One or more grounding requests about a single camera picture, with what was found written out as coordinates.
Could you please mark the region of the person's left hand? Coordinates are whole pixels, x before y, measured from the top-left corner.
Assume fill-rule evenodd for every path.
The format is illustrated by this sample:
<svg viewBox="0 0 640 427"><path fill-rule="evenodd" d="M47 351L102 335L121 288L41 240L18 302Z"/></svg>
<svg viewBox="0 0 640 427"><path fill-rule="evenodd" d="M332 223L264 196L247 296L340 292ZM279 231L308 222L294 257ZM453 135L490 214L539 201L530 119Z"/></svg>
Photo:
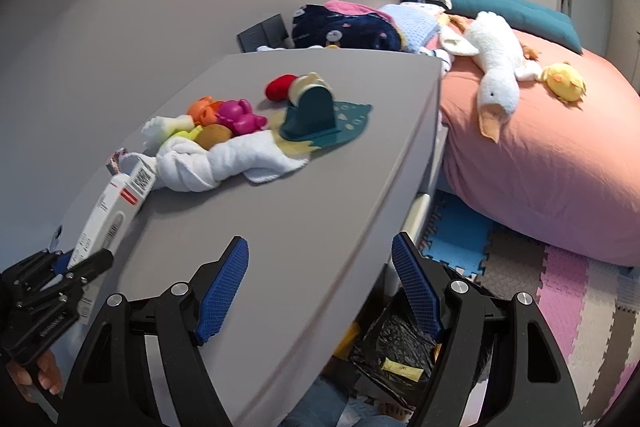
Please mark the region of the person's left hand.
<svg viewBox="0 0 640 427"><path fill-rule="evenodd" d="M37 366L39 367L38 381L40 386L51 395L58 395L63 389L63 378L51 349L41 355ZM27 402L34 403L35 400L28 390L28 387L32 385L32 377L29 376L26 369L11 361L6 365L6 370L23 398Z"/></svg>

